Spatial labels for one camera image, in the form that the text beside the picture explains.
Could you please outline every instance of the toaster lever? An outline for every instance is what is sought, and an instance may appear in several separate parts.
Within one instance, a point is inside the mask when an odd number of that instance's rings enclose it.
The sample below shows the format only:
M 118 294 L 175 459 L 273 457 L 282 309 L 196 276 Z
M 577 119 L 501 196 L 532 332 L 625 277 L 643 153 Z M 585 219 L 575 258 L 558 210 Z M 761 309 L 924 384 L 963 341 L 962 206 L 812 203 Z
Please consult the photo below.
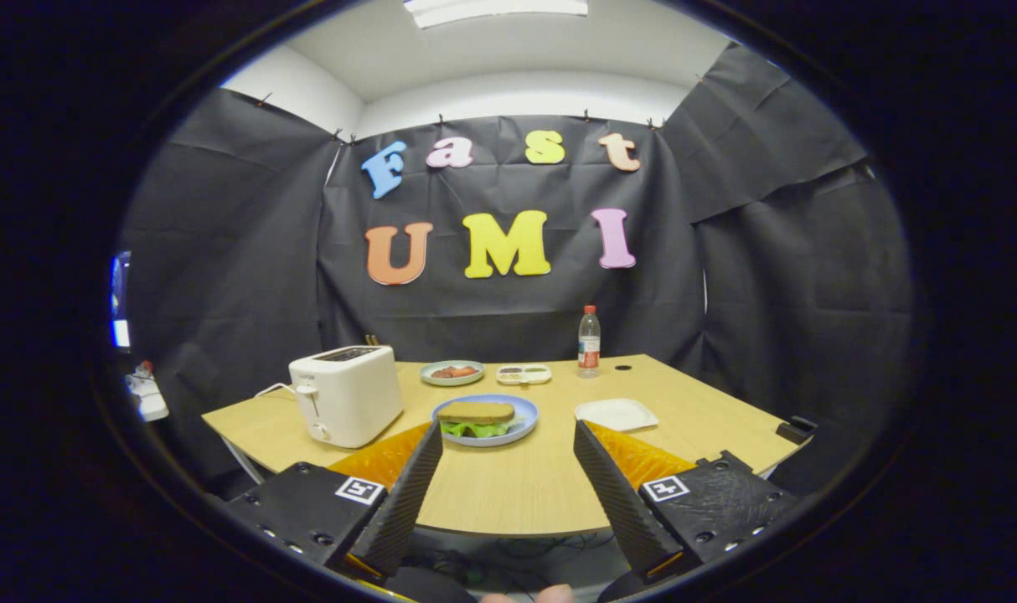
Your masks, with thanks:
M 311 405 L 311 411 L 314 412 L 314 416 L 318 416 L 318 406 L 314 404 L 314 395 L 318 393 L 318 389 L 310 385 L 297 385 L 297 400 L 301 406 Z

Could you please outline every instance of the lettuce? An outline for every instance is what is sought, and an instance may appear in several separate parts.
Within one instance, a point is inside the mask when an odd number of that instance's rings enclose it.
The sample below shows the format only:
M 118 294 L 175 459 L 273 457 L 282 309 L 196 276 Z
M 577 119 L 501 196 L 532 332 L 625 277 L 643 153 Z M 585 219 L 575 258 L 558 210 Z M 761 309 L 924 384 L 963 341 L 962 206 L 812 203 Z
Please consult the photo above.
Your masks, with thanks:
M 450 421 L 442 420 L 440 421 L 440 430 L 442 430 L 442 434 L 456 435 L 458 438 L 466 438 L 466 436 L 467 438 L 492 438 L 494 435 L 507 434 L 510 425 L 512 425 L 511 420 L 490 425 L 450 423 Z

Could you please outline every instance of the ceiling light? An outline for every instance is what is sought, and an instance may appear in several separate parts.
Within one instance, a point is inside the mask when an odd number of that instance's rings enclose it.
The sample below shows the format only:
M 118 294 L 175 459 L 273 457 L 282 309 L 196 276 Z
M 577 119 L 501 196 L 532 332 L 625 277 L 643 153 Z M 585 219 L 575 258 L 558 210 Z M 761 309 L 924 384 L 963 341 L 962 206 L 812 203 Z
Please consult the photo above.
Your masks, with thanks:
M 405 0 L 420 29 L 475 16 L 512 12 L 546 12 L 555 15 L 587 15 L 587 0 Z

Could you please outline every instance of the water bottle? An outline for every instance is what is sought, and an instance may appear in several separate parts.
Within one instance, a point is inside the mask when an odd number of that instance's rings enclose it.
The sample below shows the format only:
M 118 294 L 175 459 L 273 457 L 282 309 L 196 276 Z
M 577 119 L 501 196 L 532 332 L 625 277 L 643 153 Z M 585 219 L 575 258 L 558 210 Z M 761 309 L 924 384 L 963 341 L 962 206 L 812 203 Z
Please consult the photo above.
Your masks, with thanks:
M 597 377 L 597 355 L 601 350 L 601 327 L 597 308 L 584 306 L 579 321 L 579 377 Z

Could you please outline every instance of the bread slice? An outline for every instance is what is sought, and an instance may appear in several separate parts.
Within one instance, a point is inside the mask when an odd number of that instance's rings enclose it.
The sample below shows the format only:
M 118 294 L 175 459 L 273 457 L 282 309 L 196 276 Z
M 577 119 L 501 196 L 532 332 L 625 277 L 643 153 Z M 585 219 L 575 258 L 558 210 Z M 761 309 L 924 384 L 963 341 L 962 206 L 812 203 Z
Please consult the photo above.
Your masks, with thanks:
M 474 423 L 477 425 L 492 425 L 512 420 L 516 416 L 513 405 L 500 402 L 453 402 L 438 411 L 438 420 L 450 423 Z

